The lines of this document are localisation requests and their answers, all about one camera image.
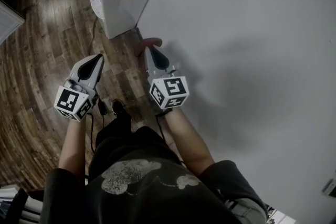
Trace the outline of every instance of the wooden floor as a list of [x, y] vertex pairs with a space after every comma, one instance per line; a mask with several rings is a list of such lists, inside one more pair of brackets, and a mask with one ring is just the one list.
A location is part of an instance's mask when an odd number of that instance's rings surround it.
[[[68, 120], [53, 108], [59, 85], [75, 62], [88, 55], [95, 15], [89, 0], [17, 0], [25, 24], [0, 45], [0, 186], [17, 183], [26, 190], [42, 188], [58, 163]], [[133, 116], [132, 128], [158, 130], [155, 106], [146, 79], [137, 69], [132, 46], [135, 30], [107, 40], [99, 22], [91, 54], [105, 58], [97, 86], [109, 111], [121, 99]], [[95, 107], [94, 138], [102, 128]], [[113, 119], [105, 116], [105, 124]], [[87, 119], [86, 164], [91, 161]]]

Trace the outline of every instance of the black shoe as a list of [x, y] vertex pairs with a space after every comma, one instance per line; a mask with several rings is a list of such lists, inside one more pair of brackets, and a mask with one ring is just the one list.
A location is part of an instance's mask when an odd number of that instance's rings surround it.
[[112, 101], [111, 106], [112, 106], [112, 111], [117, 116], [120, 115], [122, 112], [126, 112], [123, 103], [119, 99], [114, 99]]

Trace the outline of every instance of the black t-shirt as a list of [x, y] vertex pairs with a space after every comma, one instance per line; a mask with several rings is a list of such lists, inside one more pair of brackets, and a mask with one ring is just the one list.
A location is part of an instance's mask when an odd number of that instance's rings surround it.
[[40, 218], [62, 224], [186, 221], [266, 223], [266, 214], [233, 162], [216, 163], [196, 177], [166, 145], [134, 138], [105, 139], [85, 187], [64, 169], [52, 171]]

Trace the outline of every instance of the person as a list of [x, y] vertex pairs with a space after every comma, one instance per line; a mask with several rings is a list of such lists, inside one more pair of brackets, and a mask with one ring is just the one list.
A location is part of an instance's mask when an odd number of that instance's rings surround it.
[[215, 163], [181, 109], [165, 118], [183, 162], [151, 128], [132, 133], [121, 101], [112, 109], [117, 118], [97, 134], [86, 186], [85, 121], [70, 120], [40, 223], [266, 223], [235, 163]]

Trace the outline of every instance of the forearm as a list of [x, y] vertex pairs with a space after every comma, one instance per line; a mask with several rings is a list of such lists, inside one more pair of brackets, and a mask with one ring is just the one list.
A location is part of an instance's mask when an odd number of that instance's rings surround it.
[[214, 163], [203, 139], [181, 109], [175, 108], [165, 118], [185, 165], [195, 175], [201, 174]]
[[58, 168], [73, 173], [79, 181], [85, 176], [85, 119], [70, 120]]

